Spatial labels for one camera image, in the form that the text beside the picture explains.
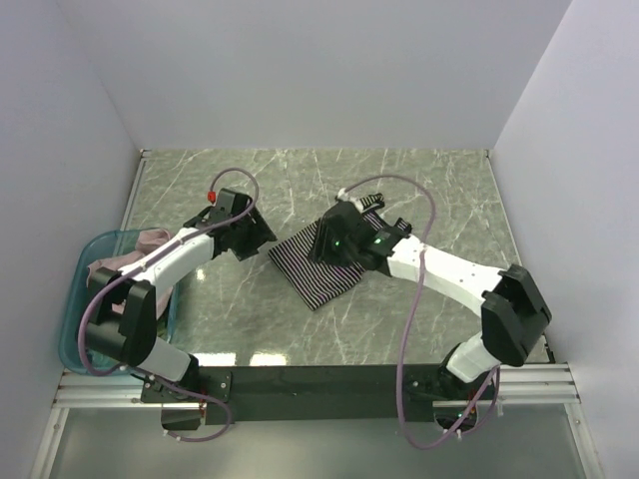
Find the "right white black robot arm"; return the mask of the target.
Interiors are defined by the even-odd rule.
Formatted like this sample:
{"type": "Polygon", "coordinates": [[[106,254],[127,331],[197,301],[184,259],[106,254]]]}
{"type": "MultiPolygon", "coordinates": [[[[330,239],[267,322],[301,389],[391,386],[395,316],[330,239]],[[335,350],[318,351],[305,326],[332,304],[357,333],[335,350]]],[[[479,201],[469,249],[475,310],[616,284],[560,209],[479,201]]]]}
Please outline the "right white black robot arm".
{"type": "Polygon", "coordinates": [[[480,332],[456,345],[440,366],[439,389],[451,398],[463,396],[495,366],[522,366],[552,319],[523,266],[482,265],[428,245],[399,225],[377,228],[348,202],[337,203],[319,219],[310,258],[412,281],[477,315],[480,332]]]}

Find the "black white striped tank top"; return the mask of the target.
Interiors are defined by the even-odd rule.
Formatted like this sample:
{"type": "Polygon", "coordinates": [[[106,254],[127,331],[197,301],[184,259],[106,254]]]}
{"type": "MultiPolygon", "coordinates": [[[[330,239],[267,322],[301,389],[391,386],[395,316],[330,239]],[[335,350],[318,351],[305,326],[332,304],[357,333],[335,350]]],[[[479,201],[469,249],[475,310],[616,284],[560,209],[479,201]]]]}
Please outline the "black white striped tank top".
{"type": "MultiPolygon", "coordinates": [[[[376,211],[384,206],[383,194],[360,199],[364,218],[379,230],[381,220],[376,211]]],[[[269,258],[311,310],[317,310],[332,299],[355,287],[362,278],[364,266],[358,263],[341,267],[309,260],[319,220],[269,250],[269,258]]]]}

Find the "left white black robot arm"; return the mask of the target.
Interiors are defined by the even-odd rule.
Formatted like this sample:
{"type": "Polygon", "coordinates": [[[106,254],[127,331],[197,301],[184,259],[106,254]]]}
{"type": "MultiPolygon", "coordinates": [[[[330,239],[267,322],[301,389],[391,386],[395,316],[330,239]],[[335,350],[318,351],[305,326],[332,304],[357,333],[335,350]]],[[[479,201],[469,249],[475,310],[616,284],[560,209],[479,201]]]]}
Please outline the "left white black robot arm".
{"type": "Polygon", "coordinates": [[[118,269],[105,266],[89,274],[90,301],[80,321],[78,349],[87,370],[87,351],[99,352],[116,365],[164,380],[176,400],[193,398],[200,389],[198,359],[157,333],[157,302],[202,264],[230,251],[248,259],[277,239],[250,196],[229,189],[210,193],[211,204],[166,243],[118,269]]]}

